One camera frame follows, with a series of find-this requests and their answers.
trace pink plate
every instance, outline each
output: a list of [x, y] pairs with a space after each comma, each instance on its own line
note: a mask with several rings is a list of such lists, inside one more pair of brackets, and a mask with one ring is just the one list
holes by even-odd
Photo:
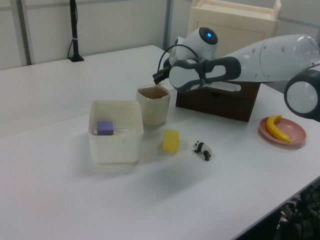
[[280, 118], [279, 120], [276, 121], [275, 125], [277, 126], [277, 128], [279, 128], [281, 131], [283, 131], [290, 137], [291, 142], [282, 141], [274, 138], [266, 128], [267, 119], [268, 118], [265, 117], [260, 121], [260, 124], [259, 124], [261, 133], [267, 139], [282, 145], [297, 145], [305, 141], [307, 137], [306, 131], [299, 124], [286, 118]]

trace yellow banana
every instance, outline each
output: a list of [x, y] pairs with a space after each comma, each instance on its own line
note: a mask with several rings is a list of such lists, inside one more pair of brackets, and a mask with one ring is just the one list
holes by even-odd
[[275, 121], [280, 119], [281, 117], [281, 115], [268, 117], [265, 123], [265, 127], [274, 138], [291, 143], [290, 137], [275, 125]]

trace white wall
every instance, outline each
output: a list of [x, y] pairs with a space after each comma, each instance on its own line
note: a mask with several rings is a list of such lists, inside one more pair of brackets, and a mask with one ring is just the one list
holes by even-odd
[[0, 70], [26, 65], [18, 9], [10, 0], [0, 1]]
[[[163, 47], [167, 0], [76, 2], [81, 56], [146, 45]], [[72, 39], [69, 1], [26, 0], [24, 13], [31, 62], [66, 59]]]
[[[273, 8], [276, 0], [225, 0], [264, 8]], [[319, 0], [281, 0], [282, 10], [276, 36], [288, 34], [307, 34], [320, 42], [320, 1]], [[180, 36], [185, 38], [188, 31], [189, 13], [192, 0], [171, 0], [171, 22], [168, 28], [167, 47]]]

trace beige cup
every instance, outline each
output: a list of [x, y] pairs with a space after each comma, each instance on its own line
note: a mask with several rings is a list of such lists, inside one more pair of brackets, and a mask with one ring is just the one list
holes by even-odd
[[160, 85], [141, 86], [136, 91], [136, 100], [140, 104], [142, 123], [149, 126], [166, 121], [170, 92]]

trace dark brown wooden box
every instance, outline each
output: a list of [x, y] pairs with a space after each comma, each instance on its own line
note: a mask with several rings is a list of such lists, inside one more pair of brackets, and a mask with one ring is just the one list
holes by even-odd
[[234, 83], [241, 86], [240, 91], [204, 87], [188, 93], [177, 93], [175, 106], [248, 122], [260, 83]]

